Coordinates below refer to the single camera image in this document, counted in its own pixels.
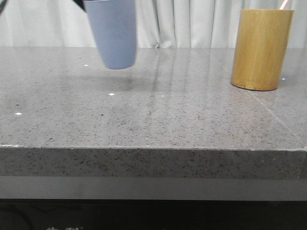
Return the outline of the dark gripper finger cup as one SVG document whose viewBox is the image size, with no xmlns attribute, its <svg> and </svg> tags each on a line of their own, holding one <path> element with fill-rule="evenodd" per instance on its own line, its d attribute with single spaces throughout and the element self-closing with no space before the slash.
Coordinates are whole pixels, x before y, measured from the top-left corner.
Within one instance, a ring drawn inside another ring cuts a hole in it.
<svg viewBox="0 0 307 230">
<path fill-rule="evenodd" d="M 86 12 L 83 0 L 73 0 L 73 2 L 78 5 L 84 12 Z"/>
</svg>

